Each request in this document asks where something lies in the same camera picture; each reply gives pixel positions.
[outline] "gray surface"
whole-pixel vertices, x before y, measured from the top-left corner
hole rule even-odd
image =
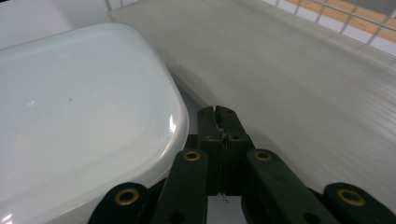
[[[396,62],[263,2],[145,0],[140,29],[199,105],[234,109],[308,187],[367,190],[396,212]]]

